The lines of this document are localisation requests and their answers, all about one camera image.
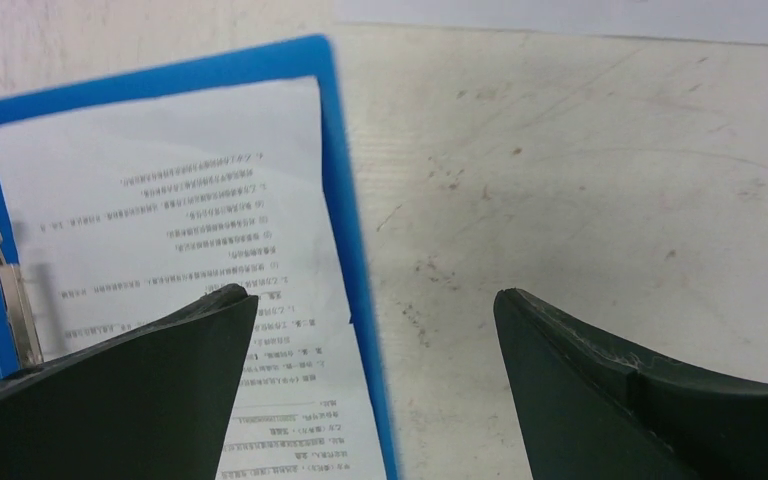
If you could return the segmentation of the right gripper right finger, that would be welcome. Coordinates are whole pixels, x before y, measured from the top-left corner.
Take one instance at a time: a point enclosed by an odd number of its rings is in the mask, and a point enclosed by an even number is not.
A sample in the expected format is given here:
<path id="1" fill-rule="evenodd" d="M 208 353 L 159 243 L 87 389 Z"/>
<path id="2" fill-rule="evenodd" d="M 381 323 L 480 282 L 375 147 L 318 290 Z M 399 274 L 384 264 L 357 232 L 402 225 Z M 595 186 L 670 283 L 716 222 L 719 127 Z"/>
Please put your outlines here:
<path id="1" fill-rule="evenodd" d="M 670 358 L 521 289 L 493 313 L 536 479 L 768 479 L 768 384 Z"/>

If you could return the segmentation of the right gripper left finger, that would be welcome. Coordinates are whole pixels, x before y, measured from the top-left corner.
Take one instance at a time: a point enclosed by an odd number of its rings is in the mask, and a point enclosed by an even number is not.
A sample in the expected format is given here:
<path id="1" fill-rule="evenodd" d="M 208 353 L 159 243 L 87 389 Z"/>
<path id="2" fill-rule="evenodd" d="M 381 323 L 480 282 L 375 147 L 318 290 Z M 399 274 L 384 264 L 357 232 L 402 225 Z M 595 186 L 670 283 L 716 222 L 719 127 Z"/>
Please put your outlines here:
<path id="1" fill-rule="evenodd" d="M 0 479 L 212 479 L 259 299 L 226 285 L 0 379 Z"/>

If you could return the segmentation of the blue plastic folder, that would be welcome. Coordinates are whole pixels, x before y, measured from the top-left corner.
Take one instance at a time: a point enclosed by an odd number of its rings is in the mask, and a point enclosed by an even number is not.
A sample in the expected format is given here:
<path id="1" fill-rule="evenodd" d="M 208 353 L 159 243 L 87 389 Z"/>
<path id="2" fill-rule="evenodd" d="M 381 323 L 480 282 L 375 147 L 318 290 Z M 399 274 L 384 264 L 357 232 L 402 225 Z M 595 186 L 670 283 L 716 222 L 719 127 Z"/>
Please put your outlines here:
<path id="1" fill-rule="evenodd" d="M 397 477 L 391 422 L 364 258 L 335 62 L 329 41 L 310 35 L 250 49 L 65 85 L 0 100 L 0 126 L 72 110 L 202 90 L 314 77 L 320 89 L 322 186 L 373 409 L 386 475 Z M 2 251 L 19 263 L 0 184 Z M 0 379 L 21 370 L 0 291 Z"/>

